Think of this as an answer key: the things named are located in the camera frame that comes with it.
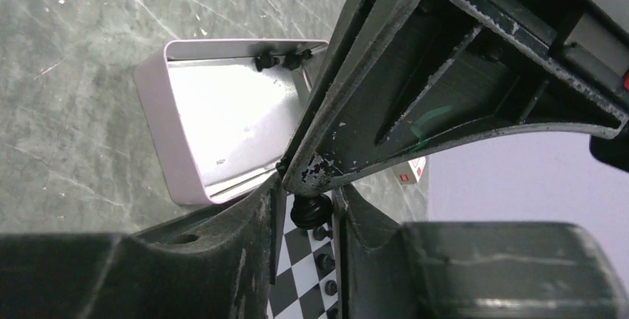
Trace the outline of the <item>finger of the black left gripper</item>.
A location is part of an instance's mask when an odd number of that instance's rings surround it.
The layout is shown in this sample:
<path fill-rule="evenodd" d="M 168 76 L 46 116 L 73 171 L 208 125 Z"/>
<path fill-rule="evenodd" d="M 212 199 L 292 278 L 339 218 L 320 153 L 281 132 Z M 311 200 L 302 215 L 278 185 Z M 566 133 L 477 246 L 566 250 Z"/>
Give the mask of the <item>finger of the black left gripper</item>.
<path fill-rule="evenodd" d="M 370 0 L 346 0 L 317 72 L 314 89 L 285 154 L 276 166 L 279 174 L 299 168 L 317 142 L 317 129 L 323 122 L 324 101 L 331 84 L 346 60 L 355 39 L 369 15 Z"/>
<path fill-rule="evenodd" d="M 483 25 L 450 0 L 373 7 L 324 101 L 317 142 L 284 187 L 313 197 L 443 151 L 442 133 L 509 72 L 475 52 Z"/>

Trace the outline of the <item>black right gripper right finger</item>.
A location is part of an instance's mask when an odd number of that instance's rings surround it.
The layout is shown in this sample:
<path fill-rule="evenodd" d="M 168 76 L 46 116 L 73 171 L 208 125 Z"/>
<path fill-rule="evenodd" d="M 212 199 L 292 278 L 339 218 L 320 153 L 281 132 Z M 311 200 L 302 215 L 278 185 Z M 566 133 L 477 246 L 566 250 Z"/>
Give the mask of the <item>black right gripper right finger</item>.
<path fill-rule="evenodd" d="M 332 194 L 342 318 L 626 318 L 598 242 L 554 222 L 406 222 Z"/>

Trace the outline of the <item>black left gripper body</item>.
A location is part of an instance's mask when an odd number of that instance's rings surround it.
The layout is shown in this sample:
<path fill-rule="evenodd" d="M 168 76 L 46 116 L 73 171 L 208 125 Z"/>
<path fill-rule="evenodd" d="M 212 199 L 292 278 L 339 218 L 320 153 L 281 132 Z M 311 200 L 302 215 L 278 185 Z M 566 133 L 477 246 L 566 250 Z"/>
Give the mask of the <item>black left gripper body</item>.
<path fill-rule="evenodd" d="M 589 136 L 628 169 L 628 0 L 450 0 L 483 30 L 473 51 L 508 70 L 442 133 L 443 149 L 534 132 Z"/>

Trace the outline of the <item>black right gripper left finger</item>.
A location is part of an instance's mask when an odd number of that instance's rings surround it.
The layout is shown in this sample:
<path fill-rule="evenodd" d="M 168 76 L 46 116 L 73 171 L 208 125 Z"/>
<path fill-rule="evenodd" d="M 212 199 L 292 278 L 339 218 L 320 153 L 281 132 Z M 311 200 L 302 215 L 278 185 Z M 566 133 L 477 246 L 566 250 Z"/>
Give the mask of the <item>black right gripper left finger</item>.
<path fill-rule="evenodd" d="M 3 318 L 263 318 L 286 203 L 248 196 L 136 234 L 3 234 Z"/>

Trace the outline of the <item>black chess rook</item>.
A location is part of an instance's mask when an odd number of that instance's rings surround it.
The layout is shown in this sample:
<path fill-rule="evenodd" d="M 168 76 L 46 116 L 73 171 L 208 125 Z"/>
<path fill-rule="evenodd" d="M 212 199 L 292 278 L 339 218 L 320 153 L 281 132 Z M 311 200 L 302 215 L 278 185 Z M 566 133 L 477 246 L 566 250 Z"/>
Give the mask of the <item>black chess rook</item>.
<path fill-rule="evenodd" d="M 329 222 L 332 214 L 332 201 L 327 195 L 319 194 L 316 197 L 295 195 L 290 218 L 298 228 L 312 230 Z"/>

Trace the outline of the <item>black chess pawn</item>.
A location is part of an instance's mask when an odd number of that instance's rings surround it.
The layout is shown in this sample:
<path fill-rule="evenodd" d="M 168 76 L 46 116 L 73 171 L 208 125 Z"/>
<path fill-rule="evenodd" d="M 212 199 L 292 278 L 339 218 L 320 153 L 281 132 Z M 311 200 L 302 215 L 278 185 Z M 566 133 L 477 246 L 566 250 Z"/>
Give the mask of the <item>black chess pawn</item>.
<path fill-rule="evenodd" d="M 339 310 L 337 307 L 332 307 L 326 311 L 327 319 L 338 319 L 339 318 Z"/>
<path fill-rule="evenodd" d="M 324 292 L 327 296 L 334 297 L 338 293 L 337 282 L 335 280 L 327 280 L 324 285 Z"/>
<path fill-rule="evenodd" d="M 330 228 L 318 226 L 312 231 L 312 236 L 316 241 L 332 240 L 334 235 Z"/>
<path fill-rule="evenodd" d="M 315 264 L 322 272 L 330 272 L 335 269 L 335 259 L 330 254 L 319 254 L 315 258 Z"/>

